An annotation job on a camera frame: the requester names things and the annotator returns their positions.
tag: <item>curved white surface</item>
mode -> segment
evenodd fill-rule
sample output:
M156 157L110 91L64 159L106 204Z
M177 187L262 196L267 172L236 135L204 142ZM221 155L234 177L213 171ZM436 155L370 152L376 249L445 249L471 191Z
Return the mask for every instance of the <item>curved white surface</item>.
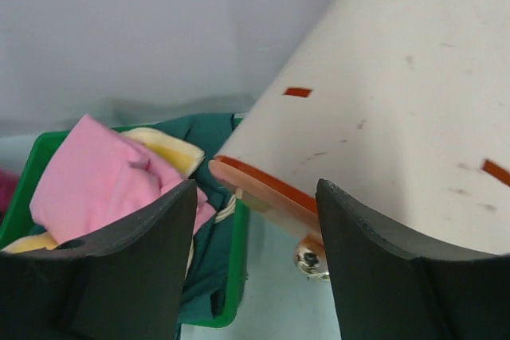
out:
M510 0L337 0L219 154L508 252L510 188L480 170L510 168L508 20Z

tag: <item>red marking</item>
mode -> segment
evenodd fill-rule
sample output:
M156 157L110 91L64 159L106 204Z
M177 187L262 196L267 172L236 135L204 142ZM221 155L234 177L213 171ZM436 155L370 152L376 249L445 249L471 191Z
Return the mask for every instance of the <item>red marking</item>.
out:
M485 159L481 169L485 173L492 175L498 181L503 182L506 186L510 186L510 173L491 160Z
M313 89L308 88L287 88L284 92L284 96L295 96L295 97L308 97L312 93Z

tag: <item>orange edge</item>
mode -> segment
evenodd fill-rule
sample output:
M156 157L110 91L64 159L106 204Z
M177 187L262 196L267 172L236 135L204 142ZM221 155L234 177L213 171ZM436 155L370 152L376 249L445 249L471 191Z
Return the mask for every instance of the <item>orange edge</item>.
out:
M274 189L278 193L285 195L291 201L294 201L298 205L304 207L306 210L314 213L315 215L318 215L315 198L310 197L295 187L292 187L285 182L280 181L278 178L274 178L272 175L269 175L251 165L248 165L247 163L239 161L238 159L226 157L225 155L216 156L214 159L219 162L223 162L228 166L232 166L233 168L248 174L250 177L265 183L267 186Z

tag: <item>folded cloth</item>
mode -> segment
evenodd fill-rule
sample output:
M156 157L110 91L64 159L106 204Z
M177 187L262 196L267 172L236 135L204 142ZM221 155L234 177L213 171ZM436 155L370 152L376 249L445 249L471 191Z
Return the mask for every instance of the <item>folded cloth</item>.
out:
M205 159L193 173L208 202L221 211L232 201L232 193L209 171L209 161L220 150L235 127L233 114L188 115L153 126L164 133L202 148ZM182 290L178 322L211 320L221 314L225 303L233 217L215 224L205 223L194 236L194 257Z
M165 158L184 177L190 177L204 160L204 150L151 127L137 127L123 135Z
M49 161L30 211L62 244L149 205L182 181L156 153L85 115ZM194 234L215 213L198 190Z
M40 248L53 250L55 247L57 247L57 242L52 238L52 236L49 235L49 233L42 233L19 238L4 247L2 251L9 252L11 254L18 254L19 252L33 251Z
M0 169L0 224L9 209L18 181L16 174Z

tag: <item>black object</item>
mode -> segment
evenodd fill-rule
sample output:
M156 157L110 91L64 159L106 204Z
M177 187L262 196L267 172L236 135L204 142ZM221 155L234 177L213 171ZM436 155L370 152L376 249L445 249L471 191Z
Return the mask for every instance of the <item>black object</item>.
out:
M0 338L173 338L196 185L58 249L0 252Z
M510 256L418 233L328 181L316 199L343 340L510 338Z

